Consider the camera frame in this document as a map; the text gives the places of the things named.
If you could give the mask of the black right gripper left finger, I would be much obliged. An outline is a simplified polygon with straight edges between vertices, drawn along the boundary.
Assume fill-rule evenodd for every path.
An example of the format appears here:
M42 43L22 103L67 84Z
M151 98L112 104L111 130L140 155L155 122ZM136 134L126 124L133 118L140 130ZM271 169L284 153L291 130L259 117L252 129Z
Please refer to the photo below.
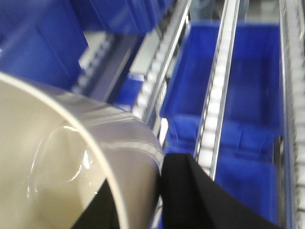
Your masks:
M119 220L107 180L103 182L90 204L72 229L118 229Z

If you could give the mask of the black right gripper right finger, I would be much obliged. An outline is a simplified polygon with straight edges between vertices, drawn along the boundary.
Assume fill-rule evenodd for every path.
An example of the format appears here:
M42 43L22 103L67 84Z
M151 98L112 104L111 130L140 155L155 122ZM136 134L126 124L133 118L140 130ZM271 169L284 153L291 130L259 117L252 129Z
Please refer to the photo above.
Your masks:
M214 182L190 154L169 153L161 171L165 229L277 229Z

